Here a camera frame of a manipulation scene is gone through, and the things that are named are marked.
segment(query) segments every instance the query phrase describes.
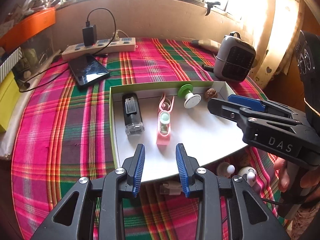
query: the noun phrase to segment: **bed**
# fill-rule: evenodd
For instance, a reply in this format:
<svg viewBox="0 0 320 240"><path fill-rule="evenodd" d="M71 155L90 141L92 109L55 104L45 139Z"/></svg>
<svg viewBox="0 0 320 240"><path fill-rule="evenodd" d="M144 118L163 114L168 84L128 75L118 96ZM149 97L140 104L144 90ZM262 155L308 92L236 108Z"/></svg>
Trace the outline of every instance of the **bed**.
<svg viewBox="0 0 320 240"><path fill-rule="evenodd" d="M110 86L217 80L213 73L201 69L201 64L214 66L214 56L195 49L189 42L158 39L136 39L136 42L135 52L97 57L107 65L111 76L87 90L78 90L71 73L66 71L33 92L21 119L12 157L12 196L24 239L31 238L79 177L96 179L114 169L108 116ZM67 63L48 70L39 84L66 68ZM228 84L237 94L266 99L249 77L241 83ZM253 147L245 151L258 173L254 190L261 197L278 200L280 192L273 171L276 157ZM138 198L124 201L126 239L194 240L197 200L186 199L182 194L160 195L158 187L158 183L143 185ZM268 207L277 215L274 205Z"/></svg>

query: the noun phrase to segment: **smartphone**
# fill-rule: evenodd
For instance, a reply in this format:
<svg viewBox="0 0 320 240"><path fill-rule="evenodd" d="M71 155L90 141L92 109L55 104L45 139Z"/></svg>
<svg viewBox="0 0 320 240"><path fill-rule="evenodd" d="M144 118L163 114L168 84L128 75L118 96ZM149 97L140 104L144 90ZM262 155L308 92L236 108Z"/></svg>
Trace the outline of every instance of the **smartphone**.
<svg viewBox="0 0 320 240"><path fill-rule="evenodd" d="M110 77L110 72L90 54L72 59L68 63L79 88L87 88Z"/></svg>

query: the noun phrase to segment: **white ball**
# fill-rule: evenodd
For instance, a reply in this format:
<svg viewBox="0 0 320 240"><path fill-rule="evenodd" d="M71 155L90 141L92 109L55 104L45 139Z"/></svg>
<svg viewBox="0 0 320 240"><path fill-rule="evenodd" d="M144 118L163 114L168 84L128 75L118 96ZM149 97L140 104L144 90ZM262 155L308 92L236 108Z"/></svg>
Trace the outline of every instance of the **white ball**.
<svg viewBox="0 0 320 240"><path fill-rule="evenodd" d="M252 171L250 171L247 175L247 180L254 181L255 179L256 179L256 175Z"/></svg>
<svg viewBox="0 0 320 240"><path fill-rule="evenodd" d="M229 165L227 168L227 173L233 174L235 172L236 168L233 165Z"/></svg>

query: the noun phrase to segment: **blue gripper pad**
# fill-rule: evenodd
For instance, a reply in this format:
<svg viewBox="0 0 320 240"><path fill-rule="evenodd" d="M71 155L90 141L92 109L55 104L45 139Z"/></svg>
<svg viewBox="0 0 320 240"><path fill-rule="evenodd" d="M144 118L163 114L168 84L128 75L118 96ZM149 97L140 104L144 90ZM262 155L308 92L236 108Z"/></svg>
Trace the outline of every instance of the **blue gripper pad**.
<svg viewBox="0 0 320 240"><path fill-rule="evenodd" d="M134 197L137 196L137 194L139 193L139 190L140 190L145 157L146 157L146 149L145 149L144 145L142 145L142 148L141 148L140 154L139 154L139 159L137 162L137 166L136 166L136 169L134 171L134 176L133 176L132 192L133 192Z"/></svg>
<svg viewBox="0 0 320 240"><path fill-rule="evenodd" d="M231 103L243 105L250 107L252 111L264 112L265 107L262 105L261 101L258 99L247 98L238 95L230 95L228 101Z"/></svg>
<svg viewBox="0 0 320 240"><path fill-rule="evenodd" d="M177 166L179 170L179 177L180 177L180 182L182 186L182 191L186 195L186 197L188 197L190 194L188 173L183 161L182 153L178 145L176 146L176 161L177 161Z"/></svg>

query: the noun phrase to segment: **power strip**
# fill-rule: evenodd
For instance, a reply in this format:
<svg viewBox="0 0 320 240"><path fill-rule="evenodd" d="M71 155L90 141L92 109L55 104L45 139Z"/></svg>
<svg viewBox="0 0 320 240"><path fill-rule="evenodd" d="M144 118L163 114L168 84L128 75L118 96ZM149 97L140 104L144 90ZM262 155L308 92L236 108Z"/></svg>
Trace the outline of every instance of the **power strip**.
<svg viewBox="0 0 320 240"><path fill-rule="evenodd" d="M85 46L84 43L72 45L66 48L62 53L63 60L71 60L80 57L84 54L94 54L101 48L106 46L110 40L100 40L96 44L91 46ZM121 38L119 41L113 41L108 47L104 48L101 54L108 54L112 52L123 52L123 51L136 51L136 39L135 38Z"/></svg>

